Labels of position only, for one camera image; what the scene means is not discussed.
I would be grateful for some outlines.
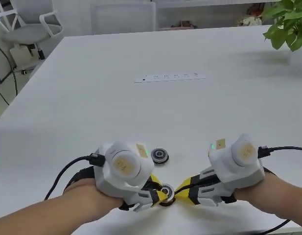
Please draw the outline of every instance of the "table surface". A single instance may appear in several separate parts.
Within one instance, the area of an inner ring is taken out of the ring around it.
[[[154,169],[177,187],[210,166],[209,143],[248,133],[259,145],[302,146],[302,71],[265,26],[65,38],[0,118],[0,216],[41,201],[69,161],[102,143],[143,141],[169,162]],[[134,83],[147,74],[199,72],[204,80]],[[302,153],[263,160],[302,187]],[[87,163],[70,168],[52,196]],[[237,202],[112,211],[76,235],[233,234],[272,228],[274,215]],[[297,229],[290,223],[285,229]]]

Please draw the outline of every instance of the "chair armrest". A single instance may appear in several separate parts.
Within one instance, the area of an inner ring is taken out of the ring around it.
[[[18,13],[16,10],[10,10],[10,11],[4,11],[4,12],[0,12],[0,19],[1,17],[4,17],[4,16],[9,16],[9,15],[12,15],[12,14],[15,14],[15,18],[14,18],[14,22],[13,22],[13,26],[15,27],[15,24],[16,24],[16,21],[18,19]],[[2,23],[2,21],[0,21],[0,24],[2,26],[2,28],[6,31],[6,32],[9,32],[10,30]]]
[[[57,17],[57,11],[53,11],[53,12],[50,12],[50,13],[46,13],[46,14],[43,14],[43,15],[40,15],[40,22],[41,24],[44,26],[44,28],[46,29],[46,31],[48,32],[48,34],[50,35],[50,37],[54,37],[56,36],[57,34],[53,34],[52,30],[49,28],[49,26],[47,25],[47,23],[45,22],[45,18],[46,17],[49,17],[49,16],[55,16],[56,19],[58,20],[58,17]]]
[[[18,14],[16,10],[10,10],[10,11],[4,11],[4,12],[0,12],[0,18],[3,16],[9,16],[12,14]]]

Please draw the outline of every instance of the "hand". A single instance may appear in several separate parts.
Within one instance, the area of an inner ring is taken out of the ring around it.
[[[123,203],[122,199],[109,197],[97,190],[95,179],[84,179],[72,184],[64,191],[63,197],[80,206],[86,223],[99,220]]]
[[[294,188],[277,176],[266,173],[263,181],[252,187],[236,189],[234,196],[237,200],[248,201],[263,212],[287,218],[287,208],[292,204]]]

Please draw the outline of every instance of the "shelf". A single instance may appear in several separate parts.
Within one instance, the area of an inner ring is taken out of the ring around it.
[[[233,5],[259,2],[276,2],[278,0],[185,0],[185,1],[161,1],[156,2],[158,9],[179,8],[179,7],[196,7],[196,6],[216,6],[216,5]]]

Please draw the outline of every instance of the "power strip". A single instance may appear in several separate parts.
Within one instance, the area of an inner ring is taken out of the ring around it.
[[[198,80],[198,79],[206,79],[206,78],[197,72],[164,73],[164,74],[146,75],[145,77],[138,78],[137,80],[135,80],[135,83]]]

